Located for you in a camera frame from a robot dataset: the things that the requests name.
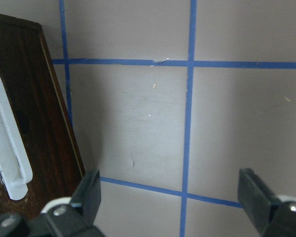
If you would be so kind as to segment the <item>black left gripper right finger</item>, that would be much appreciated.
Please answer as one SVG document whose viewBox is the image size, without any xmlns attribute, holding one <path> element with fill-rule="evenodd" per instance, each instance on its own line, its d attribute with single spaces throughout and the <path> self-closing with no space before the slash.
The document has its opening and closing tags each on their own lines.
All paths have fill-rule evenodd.
<svg viewBox="0 0 296 237">
<path fill-rule="evenodd" d="M 237 197 L 257 232 L 265 233 L 282 201 L 250 168 L 239 170 Z"/>
</svg>

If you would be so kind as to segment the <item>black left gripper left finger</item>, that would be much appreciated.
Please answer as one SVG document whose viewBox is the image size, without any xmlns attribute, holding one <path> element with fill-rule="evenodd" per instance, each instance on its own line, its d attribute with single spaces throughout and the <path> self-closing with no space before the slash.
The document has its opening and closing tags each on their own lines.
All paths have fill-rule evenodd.
<svg viewBox="0 0 296 237">
<path fill-rule="evenodd" d="M 94 224 L 100 207 L 99 170 L 92 170 L 85 173 L 85 176 L 73 193 L 69 205 L 73 207 L 88 224 Z"/>
</svg>

